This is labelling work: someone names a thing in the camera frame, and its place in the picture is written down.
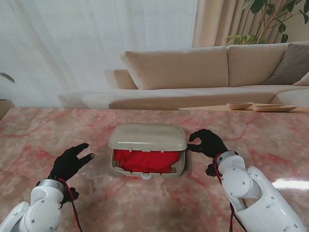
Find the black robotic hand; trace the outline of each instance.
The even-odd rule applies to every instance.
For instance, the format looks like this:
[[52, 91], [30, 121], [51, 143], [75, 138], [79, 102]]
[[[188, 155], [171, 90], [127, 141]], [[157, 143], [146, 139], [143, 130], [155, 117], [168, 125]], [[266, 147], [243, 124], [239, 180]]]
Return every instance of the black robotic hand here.
[[95, 154], [93, 153], [90, 153], [81, 159], [77, 157], [79, 153], [88, 147], [89, 144], [79, 144], [78, 146], [66, 150], [55, 160], [53, 169], [48, 178], [54, 180], [62, 179], [64, 181], [69, 180], [79, 169], [94, 158]]
[[[215, 158], [219, 153], [224, 153], [227, 150], [222, 139], [207, 129], [198, 130], [190, 135], [189, 141], [193, 142], [196, 138], [201, 140], [201, 143], [188, 144], [187, 149], [194, 152], [201, 152], [207, 157]], [[213, 164], [208, 165], [206, 174], [209, 176], [216, 176], [215, 168]]]

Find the beige sofa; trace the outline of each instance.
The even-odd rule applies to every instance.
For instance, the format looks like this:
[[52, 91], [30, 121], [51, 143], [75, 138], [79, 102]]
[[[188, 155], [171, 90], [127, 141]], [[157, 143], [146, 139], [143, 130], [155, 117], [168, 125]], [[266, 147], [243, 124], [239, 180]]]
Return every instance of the beige sofa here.
[[126, 52], [122, 60], [127, 70], [105, 72], [111, 89], [59, 98], [66, 107], [110, 109], [177, 110], [242, 101], [309, 107], [309, 86], [261, 85], [281, 62], [287, 45]]

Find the box lid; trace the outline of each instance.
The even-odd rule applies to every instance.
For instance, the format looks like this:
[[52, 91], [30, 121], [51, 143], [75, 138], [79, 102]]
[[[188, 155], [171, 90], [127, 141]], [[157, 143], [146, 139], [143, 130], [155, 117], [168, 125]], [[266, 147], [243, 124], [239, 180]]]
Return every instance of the box lid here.
[[112, 133], [109, 147], [120, 150], [183, 151], [187, 141], [183, 129], [165, 123], [126, 123]]

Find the red cloth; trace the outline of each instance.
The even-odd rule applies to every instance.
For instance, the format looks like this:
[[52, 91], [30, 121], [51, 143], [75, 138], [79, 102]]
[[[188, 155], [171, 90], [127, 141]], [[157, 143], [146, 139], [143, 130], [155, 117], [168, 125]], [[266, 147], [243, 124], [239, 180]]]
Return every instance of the red cloth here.
[[130, 172], [169, 173], [171, 165], [179, 161], [179, 151], [128, 151], [115, 149], [114, 159]]

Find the marble surface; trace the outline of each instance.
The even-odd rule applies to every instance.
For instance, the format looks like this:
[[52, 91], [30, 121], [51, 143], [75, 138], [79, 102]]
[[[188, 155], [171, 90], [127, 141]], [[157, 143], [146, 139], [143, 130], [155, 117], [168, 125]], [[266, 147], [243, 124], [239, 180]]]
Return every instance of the marble surface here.
[[[69, 180], [85, 232], [226, 232], [228, 200], [205, 174], [210, 158], [192, 153], [192, 172], [176, 179], [115, 178], [108, 139], [126, 122], [180, 125], [189, 136], [207, 128], [273, 182], [309, 229], [309, 115], [289, 113], [189, 112], [15, 108], [0, 122], [0, 221], [20, 201], [30, 200], [54, 160], [80, 143], [80, 157], [97, 156]], [[61, 232], [75, 232], [71, 204], [63, 206]], [[234, 222], [234, 231], [241, 228]]]

